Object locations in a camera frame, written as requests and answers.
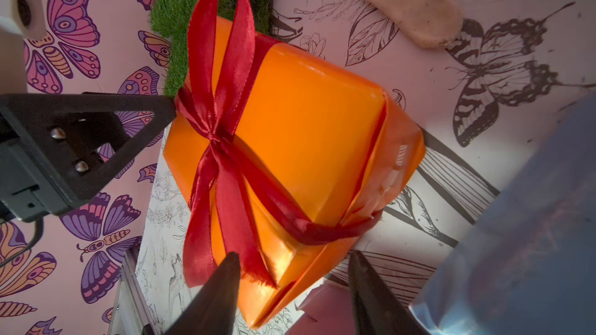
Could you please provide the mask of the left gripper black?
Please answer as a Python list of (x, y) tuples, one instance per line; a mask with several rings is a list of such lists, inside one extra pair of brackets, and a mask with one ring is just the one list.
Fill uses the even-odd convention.
[(1, 221), (88, 203), (175, 117), (166, 96), (3, 95)]

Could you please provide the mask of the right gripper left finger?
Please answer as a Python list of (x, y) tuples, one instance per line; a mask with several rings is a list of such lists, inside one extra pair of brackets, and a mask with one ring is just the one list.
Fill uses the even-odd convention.
[(241, 280), (241, 265), (229, 253), (165, 334), (232, 334)]

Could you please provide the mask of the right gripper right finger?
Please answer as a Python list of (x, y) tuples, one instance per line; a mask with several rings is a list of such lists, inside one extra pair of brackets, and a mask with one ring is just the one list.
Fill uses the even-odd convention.
[(355, 332), (358, 334), (427, 333), (394, 296), (360, 251), (349, 259), (349, 289)]

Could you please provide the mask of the purple gift box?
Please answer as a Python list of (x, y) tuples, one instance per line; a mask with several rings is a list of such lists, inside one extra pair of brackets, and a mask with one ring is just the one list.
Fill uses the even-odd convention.
[(296, 308), (300, 318), (287, 334), (356, 334), (351, 294), (347, 287), (324, 282), (311, 290)]

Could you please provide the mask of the light blue gift box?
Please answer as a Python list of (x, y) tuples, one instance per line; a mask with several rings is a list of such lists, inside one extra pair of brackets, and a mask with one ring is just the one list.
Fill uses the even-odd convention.
[(431, 334), (595, 332), (595, 97), (582, 99), (410, 306)]

